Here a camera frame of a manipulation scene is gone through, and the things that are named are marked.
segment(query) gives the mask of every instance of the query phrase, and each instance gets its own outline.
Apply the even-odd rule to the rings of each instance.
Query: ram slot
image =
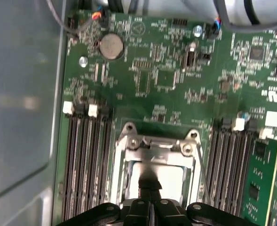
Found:
[[[76,177],[77,145],[79,144],[78,139],[80,137],[81,124],[81,119],[70,118],[64,183],[63,220],[72,218],[74,213],[76,192],[74,179]]]
[[[216,162],[216,156],[217,156],[217,140],[218,140],[219,132],[216,130],[213,130],[212,136],[211,136],[211,144],[210,144],[210,151],[209,151],[209,156],[208,156],[208,164],[207,164],[207,171],[206,171],[206,178],[207,178],[207,183],[209,185],[209,190],[213,190],[213,168],[214,164]]]
[[[228,181],[228,188],[226,191],[226,197],[225,197],[225,207],[224,211],[230,212],[230,208],[232,206],[232,194],[234,189],[234,183],[235,183],[235,172],[237,168],[237,162],[238,157],[240,155],[240,142],[241,142],[241,136],[238,136],[236,134],[231,135],[231,142],[230,145],[233,148],[233,152],[230,155],[230,169],[229,169],[229,181]]]
[[[227,198],[227,191],[231,190],[232,183],[233,183],[233,172],[231,171],[232,167],[232,160],[234,157],[234,153],[238,152],[237,146],[235,146],[235,141],[239,138],[239,134],[231,134],[228,141],[228,147],[225,153],[225,165],[224,165],[224,175],[221,185],[221,204],[220,209],[225,211],[226,208],[226,198]]]
[[[224,173],[225,173],[225,165],[226,165],[226,156],[227,152],[229,150],[229,139],[230,139],[230,133],[226,132],[223,134],[223,139],[220,141],[221,143],[221,148],[220,150],[220,161],[219,161],[219,168],[216,173],[217,180],[220,181],[216,185],[216,191],[215,191],[215,196],[214,196],[214,207],[221,209],[221,190],[222,186],[225,186],[226,184],[224,183]]]
[[[246,133],[244,135],[244,149],[242,151],[242,169],[239,175],[239,186],[237,189],[237,208],[235,209],[235,212],[233,215],[240,216],[241,212],[241,206],[243,202],[243,191],[245,187],[245,181],[247,177],[247,170],[248,170],[248,163],[249,163],[249,158],[251,154],[251,150],[254,144],[254,139],[253,139],[253,134],[252,133]]]
[[[98,141],[99,141],[99,131],[100,131],[100,120],[91,119],[91,130],[89,134],[90,145],[88,154],[88,168],[87,168],[87,183],[86,183],[86,203],[85,210],[93,208],[93,199],[95,192],[95,180],[96,178],[96,163],[97,163],[97,151],[98,151]]]
[[[88,134],[89,134],[89,119],[84,119],[84,132],[82,139],[82,149],[80,154],[80,164],[79,164],[79,178],[78,178],[78,201],[77,201],[77,209],[76,213],[81,214],[83,209],[83,202],[85,201],[85,182],[86,182],[86,165],[87,165],[87,146],[88,143]]]
[[[106,197],[106,184],[107,184],[107,171],[109,164],[109,151],[110,151],[110,137],[111,137],[111,119],[104,120],[103,126],[103,146],[101,156],[101,170],[99,174],[100,183],[99,190],[99,203],[104,203]]]

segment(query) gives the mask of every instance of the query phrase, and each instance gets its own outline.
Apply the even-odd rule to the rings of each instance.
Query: green circuit board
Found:
[[[78,11],[77,22],[83,23],[90,11]],[[136,124],[140,134],[183,139],[189,129],[198,129],[205,151],[209,150],[209,135],[214,119],[236,118],[240,111],[257,120],[258,129],[273,129],[277,140],[277,31],[257,34],[237,34],[224,30],[216,39],[193,35],[193,28],[206,24],[188,22],[175,26],[173,19],[110,14],[108,29],[97,22],[67,43],[63,100],[73,101],[80,92],[88,99],[105,100],[113,109],[111,152],[108,183],[114,141],[127,121]],[[124,43],[119,59],[107,60],[99,52],[99,41],[106,34],[117,34]],[[210,56],[191,68],[183,67],[188,46]],[[86,67],[79,65],[82,56],[88,58]],[[58,165],[56,175],[53,223],[61,222],[62,193],[65,178],[69,119],[62,114]],[[270,225],[277,219],[277,141],[270,140],[267,149],[274,152],[268,176],[258,179],[252,172],[247,176],[243,217],[259,224],[248,211],[248,187],[255,182],[261,192],[269,194],[269,203],[251,201],[256,208],[269,211]],[[249,164],[261,168],[258,159]],[[263,191],[267,184],[268,191]]]

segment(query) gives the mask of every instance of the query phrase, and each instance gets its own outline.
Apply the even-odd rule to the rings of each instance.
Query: motherboard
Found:
[[[79,10],[69,25],[89,17]],[[125,128],[144,145],[148,137],[181,144],[197,131],[205,180],[200,175],[196,186],[190,179],[200,174],[197,157],[180,171],[172,168],[187,182],[179,191],[175,186],[178,197],[187,197],[180,203],[207,202],[260,226],[277,225],[277,31],[240,34],[185,19],[108,12],[70,37],[54,225],[131,196],[122,192],[130,165],[122,167],[117,156]]]

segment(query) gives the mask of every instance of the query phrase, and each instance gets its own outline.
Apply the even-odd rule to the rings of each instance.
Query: dimm slot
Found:
[[[94,130],[94,135],[93,135],[93,142],[92,142],[92,148],[91,148],[91,152],[92,152],[92,159],[90,162],[90,166],[91,166],[91,177],[90,177],[90,181],[89,181],[89,200],[88,200],[88,206],[89,209],[92,209],[93,207],[95,207],[96,205],[98,205],[98,199],[96,200],[96,192],[95,192],[95,183],[96,180],[98,180],[99,178],[97,178],[97,160],[98,160],[98,156],[99,156],[99,135],[100,135],[100,129],[101,129],[101,122],[100,122],[100,118],[98,117],[95,120],[95,130]]]
[[[213,130],[207,165],[212,206],[239,216],[252,144],[252,132]]]
[[[77,119],[70,118],[70,129],[68,135],[68,146],[67,146],[67,163],[65,170],[65,198],[63,201],[63,220],[71,218],[71,193],[72,193],[72,170],[74,165],[74,145],[77,132]]]
[[[72,140],[72,134],[74,132],[74,124],[75,124],[75,119],[70,118],[69,119],[69,126],[68,126],[68,142],[67,142],[67,153],[66,153],[66,168],[65,168],[65,182],[64,182],[64,193],[63,193],[63,205],[62,205],[62,221],[67,220],[67,211],[68,211],[68,203],[67,203],[67,197],[69,195],[68,191],[68,183],[67,183],[67,178],[69,177],[70,173],[70,167],[71,167],[71,140]]]
[[[99,193],[99,203],[103,203],[106,194],[106,183],[107,183],[107,170],[109,161],[109,151],[110,151],[110,136],[111,136],[111,119],[104,119],[103,126],[103,150],[101,158],[101,170],[99,174],[100,183],[98,186]]]

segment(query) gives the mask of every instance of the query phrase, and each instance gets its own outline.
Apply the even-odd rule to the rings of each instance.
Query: metal screw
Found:
[[[203,28],[200,25],[197,25],[193,28],[193,35],[199,38],[203,33]]]
[[[88,64],[88,58],[86,56],[81,56],[80,59],[79,59],[79,65],[81,67],[86,67]]]
[[[185,145],[185,146],[183,146],[183,151],[185,153],[191,153],[192,152],[192,148],[191,148],[190,145]]]
[[[136,149],[139,146],[139,141],[137,139],[131,139],[129,142],[130,148]]]
[[[200,210],[200,209],[202,209],[201,206],[200,206],[200,205],[197,205],[197,204],[196,204],[196,205],[193,205],[193,208],[194,208],[195,210]]]
[[[168,200],[165,200],[165,199],[161,200],[160,202],[161,204],[168,204]]]

